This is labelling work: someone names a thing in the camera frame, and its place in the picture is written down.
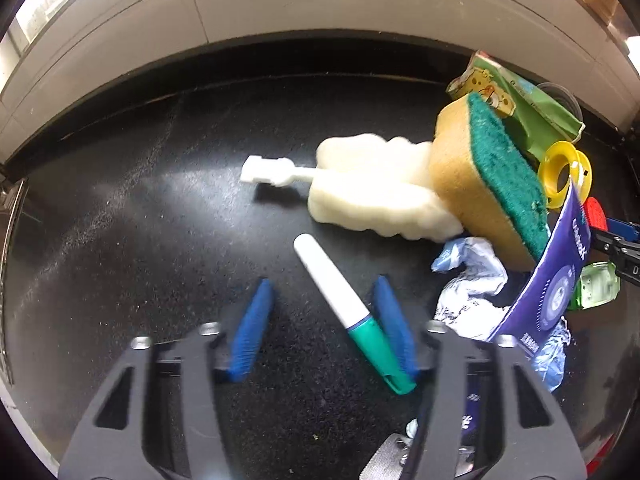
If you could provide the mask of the green white marker pen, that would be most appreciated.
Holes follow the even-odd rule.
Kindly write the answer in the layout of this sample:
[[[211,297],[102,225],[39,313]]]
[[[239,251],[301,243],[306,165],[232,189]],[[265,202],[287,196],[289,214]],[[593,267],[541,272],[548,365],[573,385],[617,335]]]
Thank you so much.
[[[390,390],[404,396],[416,388],[416,383],[400,368],[378,322],[316,239],[308,233],[299,234],[293,247],[350,339]]]

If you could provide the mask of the red bottle cap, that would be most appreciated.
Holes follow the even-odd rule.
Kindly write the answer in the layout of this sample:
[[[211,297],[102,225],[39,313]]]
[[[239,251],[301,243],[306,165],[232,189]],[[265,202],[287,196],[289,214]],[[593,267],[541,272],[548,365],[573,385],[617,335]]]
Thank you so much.
[[[589,196],[582,204],[588,224],[591,229],[600,231],[608,230],[608,219],[603,211],[600,202],[593,196]]]

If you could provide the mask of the light green plastic toy shell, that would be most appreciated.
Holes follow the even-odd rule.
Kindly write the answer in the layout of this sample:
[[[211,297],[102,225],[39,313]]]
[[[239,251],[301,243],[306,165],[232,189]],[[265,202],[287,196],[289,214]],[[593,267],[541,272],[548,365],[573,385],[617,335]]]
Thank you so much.
[[[615,300],[622,281],[611,261],[598,261],[582,269],[579,283],[568,308],[572,311],[601,307]]]

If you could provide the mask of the blue white wrapper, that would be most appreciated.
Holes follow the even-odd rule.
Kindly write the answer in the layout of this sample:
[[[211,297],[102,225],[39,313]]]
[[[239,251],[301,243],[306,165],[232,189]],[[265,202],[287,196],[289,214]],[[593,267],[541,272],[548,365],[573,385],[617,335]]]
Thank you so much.
[[[436,273],[457,268],[462,272],[442,289],[434,319],[462,337],[488,341],[492,331],[508,313],[506,307],[499,307],[492,301],[508,284],[506,268],[488,240],[475,236],[450,240],[432,263],[432,270]],[[571,339],[566,319],[561,318],[533,358],[534,371],[550,391],[562,384],[565,347]]]

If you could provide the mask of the yellow tape spool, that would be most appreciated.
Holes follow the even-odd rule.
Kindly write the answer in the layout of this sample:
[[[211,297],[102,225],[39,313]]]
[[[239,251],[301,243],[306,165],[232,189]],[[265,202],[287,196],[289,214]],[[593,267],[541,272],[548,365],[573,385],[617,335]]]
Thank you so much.
[[[591,162],[570,142],[555,142],[544,154],[537,177],[544,190],[548,209],[559,210],[570,188],[574,188],[579,201],[584,204],[591,191]]]

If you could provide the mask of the purple oralshark toothpaste pouch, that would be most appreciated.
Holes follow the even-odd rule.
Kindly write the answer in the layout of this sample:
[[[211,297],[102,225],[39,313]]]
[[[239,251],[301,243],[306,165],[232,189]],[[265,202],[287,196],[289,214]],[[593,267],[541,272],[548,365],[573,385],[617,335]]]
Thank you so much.
[[[512,336],[530,360],[555,359],[559,351],[546,351],[544,345],[557,327],[566,326],[562,318],[585,266],[590,240],[582,204],[571,185],[532,276],[502,320],[480,339]]]

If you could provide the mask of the white foam bottle brush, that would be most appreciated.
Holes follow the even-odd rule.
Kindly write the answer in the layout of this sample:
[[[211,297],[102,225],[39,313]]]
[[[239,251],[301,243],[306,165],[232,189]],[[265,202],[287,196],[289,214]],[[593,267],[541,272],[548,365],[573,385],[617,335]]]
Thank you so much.
[[[319,144],[313,167],[286,157],[250,155],[240,180],[275,188],[307,182],[307,208],[319,223],[445,243],[463,226],[432,190],[431,148],[430,141],[413,143],[402,136],[334,136]]]

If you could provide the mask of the green yellow kitchen sponge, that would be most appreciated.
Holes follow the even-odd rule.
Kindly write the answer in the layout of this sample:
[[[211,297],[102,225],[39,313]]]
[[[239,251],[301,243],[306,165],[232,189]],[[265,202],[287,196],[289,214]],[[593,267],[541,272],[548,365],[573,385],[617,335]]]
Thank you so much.
[[[506,268],[534,270],[550,237],[547,199],[479,94],[466,94],[439,112],[427,174],[465,231],[488,240]]]

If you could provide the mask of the green spongebob snack bag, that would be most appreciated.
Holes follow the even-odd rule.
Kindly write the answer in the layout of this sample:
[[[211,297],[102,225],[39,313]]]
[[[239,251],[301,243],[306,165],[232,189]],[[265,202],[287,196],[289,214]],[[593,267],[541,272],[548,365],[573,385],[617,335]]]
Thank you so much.
[[[478,93],[502,120],[516,147],[531,159],[543,160],[555,142],[577,142],[585,129],[582,120],[559,101],[483,51],[471,56],[446,92],[453,100]]]

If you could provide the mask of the clear plastic cup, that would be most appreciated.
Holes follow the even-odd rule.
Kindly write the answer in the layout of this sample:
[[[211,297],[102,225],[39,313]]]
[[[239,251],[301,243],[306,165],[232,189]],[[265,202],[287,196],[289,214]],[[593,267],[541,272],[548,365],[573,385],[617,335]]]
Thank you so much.
[[[560,84],[554,84],[553,82],[542,82],[538,84],[538,88],[545,94],[548,94],[550,98],[562,105],[570,114],[574,115],[580,122],[582,121],[582,109],[576,98]]]

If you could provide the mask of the stainless steel sink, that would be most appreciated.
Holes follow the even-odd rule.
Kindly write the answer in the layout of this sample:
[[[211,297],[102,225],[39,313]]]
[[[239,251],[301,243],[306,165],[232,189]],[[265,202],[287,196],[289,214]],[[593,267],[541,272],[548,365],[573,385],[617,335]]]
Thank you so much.
[[[28,181],[21,179],[1,185],[1,260],[0,260],[0,344],[1,377],[9,385],[13,384],[13,374],[8,353],[6,336],[6,274],[18,218],[22,212],[28,190]]]

